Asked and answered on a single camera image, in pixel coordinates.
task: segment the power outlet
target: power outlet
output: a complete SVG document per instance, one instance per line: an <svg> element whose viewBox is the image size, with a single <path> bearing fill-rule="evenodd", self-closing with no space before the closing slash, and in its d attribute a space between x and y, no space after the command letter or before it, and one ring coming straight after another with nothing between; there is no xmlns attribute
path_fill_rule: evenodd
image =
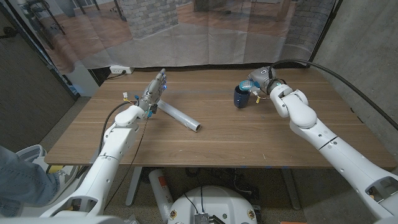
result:
<svg viewBox="0 0 398 224"><path fill-rule="evenodd" d="M126 74L131 74L134 70L131 67L123 67L119 65L112 65L109 69L111 70L111 73L115 75L122 74L123 71L126 71Z"/></svg>

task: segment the black cable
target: black cable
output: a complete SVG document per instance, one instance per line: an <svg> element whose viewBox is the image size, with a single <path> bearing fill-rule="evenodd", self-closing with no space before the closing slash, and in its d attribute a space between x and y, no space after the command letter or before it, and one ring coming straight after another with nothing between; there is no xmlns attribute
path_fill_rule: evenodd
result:
<svg viewBox="0 0 398 224"><path fill-rule="evenodd" d="M201 191L202 186L200 186L200 198L201 198L201 212L205 213L205 209L203 208L203 194Z"/></svg>
<svg viewBox="0 0 398 224"><path fill-rule="evenodd" d="M119 75L115 75L115 76L113 76L113 77L108 77L106 80L112 80L112 79L114 79L114 78L116 78L116 77L120 77L120 76L122 76L122 75L124 75L124 74L126 74L126 71L125 71L125 70L123 70L123 72L120 73Z"/></svg>
<svg viewBox="0 0 398 224"><path fill-rule="evenodd" d="M187 197L187 195L184 193L185 197L188 199L189 202L191 202L191 204L193 205L193 207L195 208L195 210L197 211L197 214L199 214L197 207L193 204L193 202L191 200L189 200L189 198Z"/></svg>
<svg viewBox="0 0 398 224"><path fill-rule="evenodd" d="M117 105L117 107L115 107L110 114L108 115L108 117L105 120L104 123L104 127L102 128L102 133L101 133L101 139L99 140L99 150L98 150L98 155L100 155L101 151L102 151L102 143L104 141L104 135L105 135L105 129L106 129L106 124L108 123L109 118L112 116L113 112L115 112L119 107L126 105L126 104L130 104L130 102L123 102L119 105Z"/></svg>
<svg viewBox="0 0 398 224"><path fill-rule="evenodd" d="M284 60L279 60L277 62L274 62L270 67L269 67L269 78L270 80L275 78L272 75L272 68L275 65L279 65L282 63L286 63L286 62L300 62L300 63L306 63L307 65L312 65L316 68L319 68L320 70L323 70L327 73L329 73L330 75L333 75L335 78L339 79L341 82L343 82L345 85L347 85L348 87L350 87L356 94L358 94L362 99L364 99L367 103L369 103L377 112L379 112L379 114L381 116L383 116L384 119L386 119L397 131L398 131L398 124L390 117L388 116L388 114L386 114L386 112L384 112L380 107L378 107L377 104L373 103L373 101L371 101L364 93L362 93L359 89L357 89L354 85L352 85L349 81L347 81L346 79L344 79L343 77L341 77L339 74L333 72L332 70L325 68L321 65L318 65L316 63L313 62L309 62L306 60L302 60L302 59L284 59Z"/></svg>
<svg viewBox="0 0 398 224"><path fill-rule="evenodd" d="M196 169L196 172L191 172L190 169ZM200 173L200 167L199 168L194 168L194 167L185 168L185 174L187 175L187 177L198 177L199 173Z"/></svg>

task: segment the brick pillar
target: brick pillar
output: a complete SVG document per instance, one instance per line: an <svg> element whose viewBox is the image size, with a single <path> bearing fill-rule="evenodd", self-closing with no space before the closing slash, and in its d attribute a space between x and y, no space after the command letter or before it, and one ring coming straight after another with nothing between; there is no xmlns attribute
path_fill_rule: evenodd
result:
<svg viewBox="0 0 398 224"><path fill-rule="evenodd" d="M122 0L121 7L134 39L178 24L175 0Z"/></svg>
<svg viewBox="0 0 398 224"><path fill-rule="evenodd" d="M297 3L296 11L289 26L281 58L296 57L309 59L326 24L334 0L303 0ZM296 51L304 50L298 55L292 55L293 46Z"/></svg>

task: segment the jeans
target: jeans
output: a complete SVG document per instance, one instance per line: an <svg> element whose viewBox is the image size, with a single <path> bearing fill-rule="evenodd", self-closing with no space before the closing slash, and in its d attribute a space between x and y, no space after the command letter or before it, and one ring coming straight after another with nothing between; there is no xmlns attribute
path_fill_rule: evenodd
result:
<svg viewBox="0 0 398 224"><path fill-rule="evenodd" d="M19 159L0 146L0 213L17 215L22 202L46 205L60 188L59 175L46 174L41 166Z"/></svg>

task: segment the metal pipe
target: metal pipe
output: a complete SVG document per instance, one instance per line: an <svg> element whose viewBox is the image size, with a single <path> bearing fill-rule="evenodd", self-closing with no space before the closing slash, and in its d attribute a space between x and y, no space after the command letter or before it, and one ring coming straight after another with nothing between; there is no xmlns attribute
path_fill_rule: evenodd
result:
<svg viewBox="0 0 398 224"><path fill-rule="evenodd" d="M192 129L194 132L199 131L199 129L201 128L201 124L198 121L195 121L185 113L175 109L173 106L170 106L163 100L159 100L159 102L157 103L157 107L172 116L177 121L181 122L186 127Z"/></svg>

